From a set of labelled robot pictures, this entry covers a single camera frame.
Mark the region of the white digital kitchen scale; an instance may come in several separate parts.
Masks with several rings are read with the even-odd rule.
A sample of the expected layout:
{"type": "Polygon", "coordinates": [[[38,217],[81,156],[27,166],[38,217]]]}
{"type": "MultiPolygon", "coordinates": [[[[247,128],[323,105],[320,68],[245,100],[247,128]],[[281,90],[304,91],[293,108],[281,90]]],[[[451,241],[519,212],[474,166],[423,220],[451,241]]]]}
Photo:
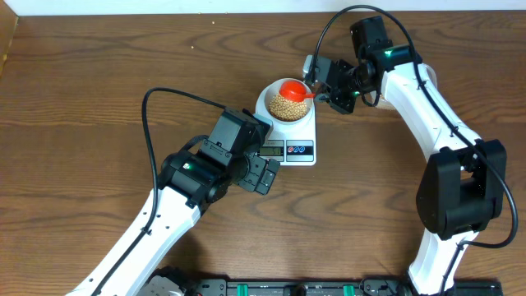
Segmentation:
{"type": "Polygon", "coordinates": [[[260,148],[259,156],[274,159],[282,166],[312,166],[316,163],[316,110],[312,98],[306,98],[306,114],[295,121],[284,121],[271,113],[270,104],[283,84],[293,82],[301,86],[306,95],[311,91],[303,82],[283,78],[267,86],[256,102],[256,114],[272,121],[272,130],[260,148]]]}

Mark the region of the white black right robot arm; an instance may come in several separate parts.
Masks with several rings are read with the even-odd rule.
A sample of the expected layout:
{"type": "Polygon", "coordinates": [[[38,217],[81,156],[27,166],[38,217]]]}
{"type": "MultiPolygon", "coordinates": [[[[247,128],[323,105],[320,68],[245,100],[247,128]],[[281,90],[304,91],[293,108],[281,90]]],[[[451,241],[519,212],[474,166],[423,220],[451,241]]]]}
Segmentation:
{"type": "Polygon", "coordinates": [[[389,105],[422,150],[427,165],[416,205],[424,233],[399,293],[474,295],[478,289],[456,284],[454,273],[466,249],[477,245],[477,236],[512,198],[505,183],[506,150],[497,140],[483,140],[455,114],[413,41],[394,44],[385,18],[378,12],[351,26],[356,65],[313,53],[304,78],[316,86],[317,100],[342,114],[350,114],[358,100],[389,105]]]}

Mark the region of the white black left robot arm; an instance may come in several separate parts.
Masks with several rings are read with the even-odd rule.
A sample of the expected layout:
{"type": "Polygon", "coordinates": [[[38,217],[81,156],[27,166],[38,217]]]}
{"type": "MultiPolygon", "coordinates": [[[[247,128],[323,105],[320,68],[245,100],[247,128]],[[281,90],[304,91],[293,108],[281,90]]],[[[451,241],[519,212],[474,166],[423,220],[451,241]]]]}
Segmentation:
{"type": "Polygon", "coordinates": [[[267,194],[279,162],[258,155],[265,140],[254,136],[234,152],[200,135],[169,155],[139,215],[71,293],[138,295],[172,246],[230,185],[267,194]]]}

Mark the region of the red plastic measuring scoop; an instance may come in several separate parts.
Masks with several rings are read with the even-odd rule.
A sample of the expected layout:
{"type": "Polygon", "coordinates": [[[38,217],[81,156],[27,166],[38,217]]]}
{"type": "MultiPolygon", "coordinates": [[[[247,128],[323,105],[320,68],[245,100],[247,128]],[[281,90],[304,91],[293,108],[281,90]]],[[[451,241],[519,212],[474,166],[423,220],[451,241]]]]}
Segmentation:
{"type": "Polygon", "coordinates": [[[280,89],[279,94],[285,99],[301,103],[305,99],[313,99],[314,94],[310,93],[308,88],[300,81],[287,80],[285,81],[280,89]]]}

